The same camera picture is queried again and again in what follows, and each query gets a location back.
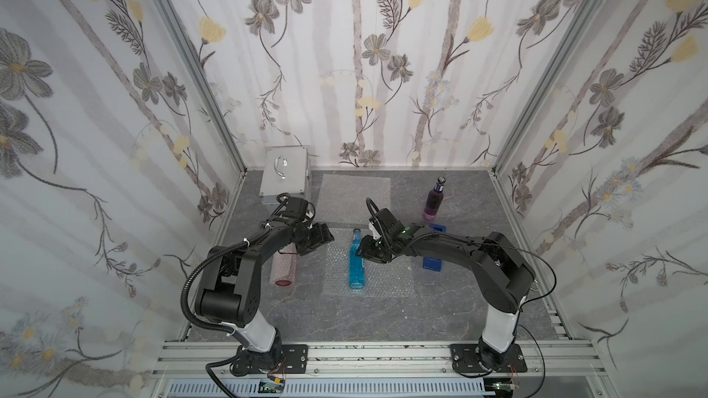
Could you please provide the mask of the blue glass bottle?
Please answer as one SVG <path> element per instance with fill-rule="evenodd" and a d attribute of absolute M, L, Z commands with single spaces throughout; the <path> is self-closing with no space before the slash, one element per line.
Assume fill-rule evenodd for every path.
<path fill-rule="evenodd" d="M 354 228 L 350 252 L 348 253 L 348 286 L 350 289 L 363 289 L 365 287 L 365 274 L 363 259 L 357 255 L 361 246 L 361 230 Z"/>

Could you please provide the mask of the blue tape dispenser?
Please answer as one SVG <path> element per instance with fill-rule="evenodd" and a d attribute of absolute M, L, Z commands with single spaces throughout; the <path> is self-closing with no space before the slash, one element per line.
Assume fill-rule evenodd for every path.
<path fill-rule="evenodd" d="M 446 232 L 446 226 L 437 225 L 437 224 L 429 224 L 429 227 L 432 231 L 435 231 L 435 232 L 440 232 L 440 233 Z M 429 271 L 441 272 L 442 268 L 443 268 L 443 261 L 438 258 L 426 256 L 423 258 L 422 267 L 426 270 L 429 270 Z"/>

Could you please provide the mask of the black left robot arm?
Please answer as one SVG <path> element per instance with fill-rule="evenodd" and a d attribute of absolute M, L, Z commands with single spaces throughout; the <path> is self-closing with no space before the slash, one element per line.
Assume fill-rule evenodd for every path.
<path fill-rule="evenodd" d="M 328 226 L 315 221 L 313 203 L 282 193 L 275 211 L 253 234 L 212 248 L 186 278 L 180 294 L 184 318 L 232 336 L 252 352 L 271 351 L 278 330 L 259 311 L 263 264 L 290 245 L 295 254 L 306 255 L 333 240 Z"/>

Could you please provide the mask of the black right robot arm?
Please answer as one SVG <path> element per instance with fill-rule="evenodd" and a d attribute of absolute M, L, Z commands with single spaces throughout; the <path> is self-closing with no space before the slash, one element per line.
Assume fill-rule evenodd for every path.
<path fill-rule="evenodd" d="M 497 356 L 514 344 L 522 306 L 536 281 L 520 250 L 498 232 L 470 237 L 418 226 L 397 228 L 378 238 L 363 237 L 356 255 L 380 265 L 403 256 L 431 257 L 471 271 L 488 304 L 481 348 Z"/>

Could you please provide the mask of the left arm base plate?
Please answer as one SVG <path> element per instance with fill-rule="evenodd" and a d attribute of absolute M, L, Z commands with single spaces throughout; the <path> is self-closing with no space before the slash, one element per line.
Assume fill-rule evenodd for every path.
<path fill-rule="evenodd" d="M 304 374 L 309 346 L 274 345 L 267 353 L 239 349 L 236 361 L 230 363 L 230 373 L 236 377 L 248 374 Z"/>

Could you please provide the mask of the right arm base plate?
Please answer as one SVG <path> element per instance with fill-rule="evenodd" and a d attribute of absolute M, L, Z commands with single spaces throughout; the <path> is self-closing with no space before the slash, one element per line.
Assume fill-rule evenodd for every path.
<path fill-rule="evenodd" d="M 483 344 L 452 344 L 449 346 L 453 370 L 459 374 L 526 373 L 525 356 L 518 344 L 511 344 L 498 353 Z"/>

